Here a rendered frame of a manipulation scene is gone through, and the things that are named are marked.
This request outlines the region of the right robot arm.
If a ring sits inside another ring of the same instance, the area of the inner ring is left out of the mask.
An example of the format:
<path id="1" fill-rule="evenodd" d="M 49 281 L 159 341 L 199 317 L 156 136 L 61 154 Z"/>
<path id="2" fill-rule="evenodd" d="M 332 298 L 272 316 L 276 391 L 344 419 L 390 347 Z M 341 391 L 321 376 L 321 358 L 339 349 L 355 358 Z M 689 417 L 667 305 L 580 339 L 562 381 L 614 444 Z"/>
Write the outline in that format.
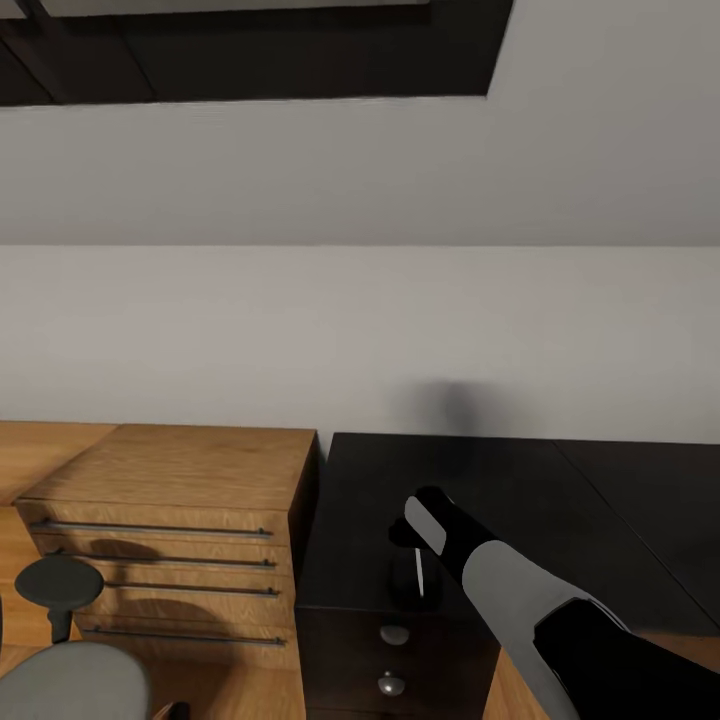
<path id="1" fill-rule="evenodd" d="M 720 720 L 720 674 L 634 633 L 598 599 L 528 560 L 436 486 L 389 527 L 431 549 L 550 720 Z"/>

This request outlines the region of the swivel chair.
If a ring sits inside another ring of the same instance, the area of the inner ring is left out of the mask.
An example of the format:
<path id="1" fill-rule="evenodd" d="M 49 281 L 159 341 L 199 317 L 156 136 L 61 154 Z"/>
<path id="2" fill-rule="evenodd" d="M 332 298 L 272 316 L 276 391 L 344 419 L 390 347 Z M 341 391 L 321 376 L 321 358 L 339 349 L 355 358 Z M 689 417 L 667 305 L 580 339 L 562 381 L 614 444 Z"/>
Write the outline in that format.
<path id="1" fill-rule="evenodd" d="M 0 720 L 187 720 L 189 703 L 173 700 L 149 717 L 151 682 L 134 653 L 105 641 L 70 641 L 73 611 L 104 589 L 93 566 L 71 556 L 39 559 L 17 575 L 15 589 L 48 608 L 53 645 L 0 677 Z"/>

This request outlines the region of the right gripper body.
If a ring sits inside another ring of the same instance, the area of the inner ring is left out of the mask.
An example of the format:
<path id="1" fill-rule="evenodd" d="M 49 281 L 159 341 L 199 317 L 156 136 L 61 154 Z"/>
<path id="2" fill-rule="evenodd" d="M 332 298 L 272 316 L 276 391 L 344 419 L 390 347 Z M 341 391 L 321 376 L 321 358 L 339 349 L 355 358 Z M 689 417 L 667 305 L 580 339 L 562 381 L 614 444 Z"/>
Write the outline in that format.
<path id="1" fill-rule="evenodd" d="M 409 522 L 401 517 L 395 521 L 394 538 L 396 538 L 397 547 L 412 547 L 413 549 L 429 549 L 426 543 L 423 543 L 414 531 L 411 530 Z"/>

